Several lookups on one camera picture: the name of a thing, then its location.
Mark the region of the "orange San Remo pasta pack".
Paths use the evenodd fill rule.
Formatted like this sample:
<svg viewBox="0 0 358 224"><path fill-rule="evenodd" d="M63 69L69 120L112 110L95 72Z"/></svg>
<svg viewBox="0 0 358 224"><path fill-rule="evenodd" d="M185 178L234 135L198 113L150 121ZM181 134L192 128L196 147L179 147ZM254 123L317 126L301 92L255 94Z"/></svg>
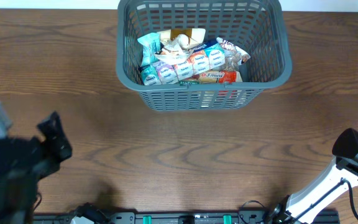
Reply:
<svg viewBox="0 0 358 224"><path fill-rule="evenodd" d="M179 81L181 85L198 85L208 83L237 83L242 82L241 74L237 71L209 70L190 78Z"/></svg>

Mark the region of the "colourful Kleenex tissue pack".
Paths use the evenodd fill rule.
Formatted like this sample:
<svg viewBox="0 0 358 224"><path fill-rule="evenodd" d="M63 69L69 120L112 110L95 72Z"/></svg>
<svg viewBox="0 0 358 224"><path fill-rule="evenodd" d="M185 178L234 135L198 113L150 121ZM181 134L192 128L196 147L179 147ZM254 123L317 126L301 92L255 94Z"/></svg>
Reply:
<svg viewBox="0 0 358 224"><path fill-rule="evenodd" d="M144 85L167 85L207 72L225 63L225 53L216 40L209 40L195 48L181 63L169 65L162 60L143 65L140 76Z"/></svg>

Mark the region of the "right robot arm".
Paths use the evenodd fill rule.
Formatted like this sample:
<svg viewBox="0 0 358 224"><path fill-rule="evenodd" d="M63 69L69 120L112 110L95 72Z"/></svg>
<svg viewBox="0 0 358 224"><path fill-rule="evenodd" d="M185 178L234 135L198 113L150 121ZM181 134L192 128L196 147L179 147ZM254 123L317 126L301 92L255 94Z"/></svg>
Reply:
<svg viewBox="0 0 358 224"><path fill-rule="evenodd" d="M339 215L327 207L343 193L358 186L358 131L346 129L333 146L328 166L299 192L287 195L273 210L246 202L236 212L137 213L99 209L86 203L70 213L35 215L34 223L55 224L295 224L339 223Z"/></svg>

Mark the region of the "beige brown rice bag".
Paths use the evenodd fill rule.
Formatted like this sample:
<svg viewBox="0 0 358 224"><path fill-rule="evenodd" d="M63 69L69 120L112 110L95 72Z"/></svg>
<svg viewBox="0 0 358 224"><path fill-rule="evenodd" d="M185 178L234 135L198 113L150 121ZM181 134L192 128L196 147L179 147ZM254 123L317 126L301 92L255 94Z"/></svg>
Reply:
<svg viewBox="0 0 358 224"><path fill-rule="evenodd" d="M205 33L204 28L159 31L162 46L154 56L169 65L183 63L193 53L193 48L203 43Z"/></svg>

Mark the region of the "teal snack packet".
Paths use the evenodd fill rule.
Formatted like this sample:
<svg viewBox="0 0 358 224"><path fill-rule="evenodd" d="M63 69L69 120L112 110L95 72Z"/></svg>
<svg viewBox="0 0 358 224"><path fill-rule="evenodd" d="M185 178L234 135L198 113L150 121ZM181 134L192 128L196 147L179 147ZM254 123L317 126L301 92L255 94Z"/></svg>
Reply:
<svg viewBox="0 0 358 224"><path fill-rule="evenodd" d="M158 58L154 54L161 51L160 34L151 32L139 37L137 41L143 46L141 66L157 62Z"/></svg>

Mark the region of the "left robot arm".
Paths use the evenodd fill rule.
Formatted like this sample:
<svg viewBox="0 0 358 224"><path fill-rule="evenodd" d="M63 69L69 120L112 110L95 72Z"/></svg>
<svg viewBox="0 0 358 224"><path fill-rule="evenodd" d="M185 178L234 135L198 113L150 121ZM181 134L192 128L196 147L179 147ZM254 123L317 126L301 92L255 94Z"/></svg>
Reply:
<svg viewBox="0 0 358 224"><path fill-rule="evenodd" d="M0 223L29 223L38 182L60 168L62 146L51 140L0 139Z"/></svg>

